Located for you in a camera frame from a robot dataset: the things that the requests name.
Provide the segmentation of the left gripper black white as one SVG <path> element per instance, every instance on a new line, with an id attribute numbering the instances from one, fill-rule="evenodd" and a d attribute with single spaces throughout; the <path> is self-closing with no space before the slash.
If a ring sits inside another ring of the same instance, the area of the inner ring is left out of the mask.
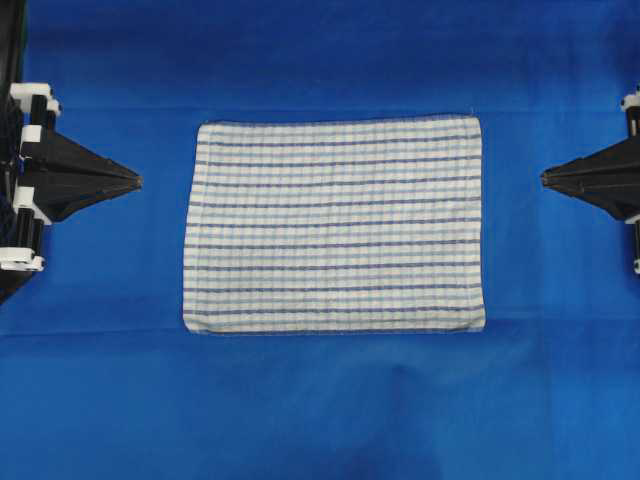
<path id="1" fill-rule="evenodd" d="M 8 200 L 16 224 L 1 249 L 1 268 L 40 272 L 44 229 L 79 210 L 142 187 L 142 177 L 48 129 L 61 106 L 47 83 L 12 83 L 9 100 L 21 115 L 9 162 Z"/>

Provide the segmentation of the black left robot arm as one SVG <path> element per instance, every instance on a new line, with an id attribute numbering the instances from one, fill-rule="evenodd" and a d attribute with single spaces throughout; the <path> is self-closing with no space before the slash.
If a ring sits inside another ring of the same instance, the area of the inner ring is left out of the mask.
<path id="1" fill-rule="evenodd" d="M 141 188 L 142 177 L 59 133 L 62 105 L 47 83 L 22 79 L 26 4 L 1 4 L 1 269 L 45 266 L 46 227 Z"/>

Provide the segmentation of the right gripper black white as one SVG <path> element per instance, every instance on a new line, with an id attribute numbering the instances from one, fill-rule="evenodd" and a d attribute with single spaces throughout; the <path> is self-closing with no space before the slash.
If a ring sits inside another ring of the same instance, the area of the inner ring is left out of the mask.
<path id="1" fill-rule="evenodd" d="M 596 206 L 633 228 L 633 270 L 639 273 L 639 85 L 621 101 L 628 138 L 603 150 L 553 166 L 541 174 L 542 185 L 563 195 Z M 552 183 L 552 179 L 627 171 L 629 186 L 601 188 Z"/>

